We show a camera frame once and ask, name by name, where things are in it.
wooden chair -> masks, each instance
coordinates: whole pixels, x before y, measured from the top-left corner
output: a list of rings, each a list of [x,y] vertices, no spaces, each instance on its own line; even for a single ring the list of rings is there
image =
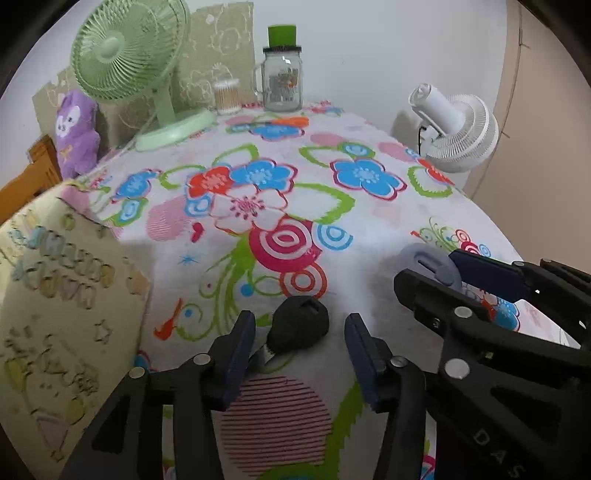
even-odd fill
[[[29,150],[33,163],[0,190],[0,225],[27,203],[61,182],[56,149],[48,135]]]

floral tablecloth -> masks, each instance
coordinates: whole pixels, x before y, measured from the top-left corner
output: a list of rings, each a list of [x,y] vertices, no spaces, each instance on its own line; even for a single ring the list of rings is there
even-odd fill
[[[346,316],[359,312],[395,355],[435,371],[441,340],[397,302],[396,255],[422,242],[504,262],[519,255],[448,178],[363,118],[327,102],[294,115],[292,124],[246,109],[173,147],[121,151],[65,196],[110,225],[153,279],[138,365],[174,368],[207,351],[242,309],[264,332],[286,296],[327,306],[325,339],[276,356],[215,414],[226,479],[371,478],[385,416],[363,404]],[[559,340],[559,328],[527,303],[466,292],[494,322]],[[165,417],[173,478],[170,409]],[[435,457],[435,425],[427,427],[425,479]]]

cotton swab container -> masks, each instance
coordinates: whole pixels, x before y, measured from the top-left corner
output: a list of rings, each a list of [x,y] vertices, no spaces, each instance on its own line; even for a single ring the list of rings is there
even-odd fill
[[[240,79],[222,79],[213,84],[216,97],[216,109],[220,115],[230,115],[242,110],[238,87]]]

white flower print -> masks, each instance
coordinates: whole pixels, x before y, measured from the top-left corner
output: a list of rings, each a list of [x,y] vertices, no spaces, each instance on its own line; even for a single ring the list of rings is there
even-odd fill
[[[287,200],[277,190],[258,192],[254,185],[244,185],[228,190],[225,195],[217,194],[210,215],[220,230],[240,234],[254,225],[271,232],[285,215],[285,207]]]

white fan grille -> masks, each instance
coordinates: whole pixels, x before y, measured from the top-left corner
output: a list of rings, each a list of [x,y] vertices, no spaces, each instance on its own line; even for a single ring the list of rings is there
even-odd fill
[[[466,122],[457,134],[436,138],[427,157],[440,170],[458,173],[476,167],[490,156],[499,131],[495,116],[479,97],[453,95],[449,101],[464,113]]]

